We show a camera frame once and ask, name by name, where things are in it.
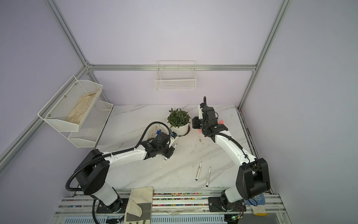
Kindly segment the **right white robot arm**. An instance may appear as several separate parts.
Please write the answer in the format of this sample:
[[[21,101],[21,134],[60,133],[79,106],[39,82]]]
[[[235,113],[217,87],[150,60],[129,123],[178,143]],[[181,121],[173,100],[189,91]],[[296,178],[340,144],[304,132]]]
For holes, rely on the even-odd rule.
[[[193,128],[200,129],[205,137],[219,145],[238,166],[235,185],[224,190],[220,196],[222,211],[233,211],[238,202],[250,201],[270,190],[268,163],[258,159],[236,141],[224,124],[218,123],[216,111],[206,103],[198,106],[199,115],[192,119]]]

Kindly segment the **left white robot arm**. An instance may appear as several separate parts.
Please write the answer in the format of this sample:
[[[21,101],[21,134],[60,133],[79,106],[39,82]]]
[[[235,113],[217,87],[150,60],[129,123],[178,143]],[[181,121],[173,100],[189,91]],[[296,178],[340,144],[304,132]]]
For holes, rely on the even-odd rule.
[[[110,171],[135,161],[143,161],[162,155],[169,159],[175,147],[173,146],[178,135],[159,133],[152,140],[142,141],[137,147],[109,153],[98,149],[89,152],[75,170],[75,179],[81,191],[99,201],[99,205],[109,213],[119,213],[124,206],[119,194],[106,182]]]

